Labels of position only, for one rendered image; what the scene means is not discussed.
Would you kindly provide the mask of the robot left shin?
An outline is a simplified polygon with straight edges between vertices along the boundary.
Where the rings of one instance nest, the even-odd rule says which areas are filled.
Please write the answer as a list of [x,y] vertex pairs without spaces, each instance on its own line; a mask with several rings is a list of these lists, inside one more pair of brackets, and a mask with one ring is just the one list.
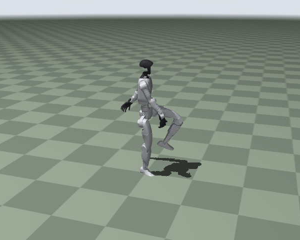
[[[182,124],[183,124],[183,122],[182,122]],[[179,130],[179,128],[182,126],[182,124],[176,125],[174,123],[174,121],[171,123],[171,125],[167,131],[168,133],[163,140],[165,142],[165,143],[163,142],[164,144],[167,144],[167,142],[176,134],[176,132]]]

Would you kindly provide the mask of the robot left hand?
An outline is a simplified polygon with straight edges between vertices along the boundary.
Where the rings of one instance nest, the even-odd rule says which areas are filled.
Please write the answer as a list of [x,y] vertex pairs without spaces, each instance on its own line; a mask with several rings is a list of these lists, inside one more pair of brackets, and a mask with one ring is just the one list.
[[121,109],[122,109],[122,111],[124,112],[124,110],[125,110],[125,112],[126,112],[126,110],[127,110],[127,108],[129,107],[129,109],[128,110],[130,110],[130,107],[131,107],[131,101],[132,99],[130,98],[127,102],[125,102],[122,106],[121,106]]

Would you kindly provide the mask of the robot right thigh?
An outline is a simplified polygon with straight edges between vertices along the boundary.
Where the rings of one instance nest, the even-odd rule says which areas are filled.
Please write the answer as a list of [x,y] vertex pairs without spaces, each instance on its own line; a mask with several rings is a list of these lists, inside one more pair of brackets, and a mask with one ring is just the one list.
[[142,129],[142,137],[144,140],[144,144],[147,151],[149,151],[149,149],[152,146],[152,140],[153,140],[153,136],[152,136],[152,129],[151,129],[151,125],[148,119],[146,119],[146,116],[141,116],[141,118],[137,121],[137,125]]

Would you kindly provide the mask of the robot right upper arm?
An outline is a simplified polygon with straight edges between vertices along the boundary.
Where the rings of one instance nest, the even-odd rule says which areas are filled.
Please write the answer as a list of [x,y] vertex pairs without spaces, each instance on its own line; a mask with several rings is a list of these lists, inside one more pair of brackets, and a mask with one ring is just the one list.
[[141,81],[140,84],[139,84],[139,87],[140,89],[142,90],[142,92],[144,93],[148,103],[150,104],[150,101],[151,100],[155,100],[155,98],[151,98],[151,93],[150,93],[150,90],[149,90],[149,87],[148,87],[148,84],[145,82],[145,81]]

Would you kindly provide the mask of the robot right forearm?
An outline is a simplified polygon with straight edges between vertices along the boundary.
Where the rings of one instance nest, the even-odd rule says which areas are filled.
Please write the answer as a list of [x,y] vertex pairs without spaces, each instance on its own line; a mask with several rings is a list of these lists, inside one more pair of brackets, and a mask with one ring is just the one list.
[[157,112],[158,116],[161,117],[161,120],[165,118],[163,110],[161,110],[161,108],[159,107],[159,105],[156,103],[154,99],[150,100],[150,105]]

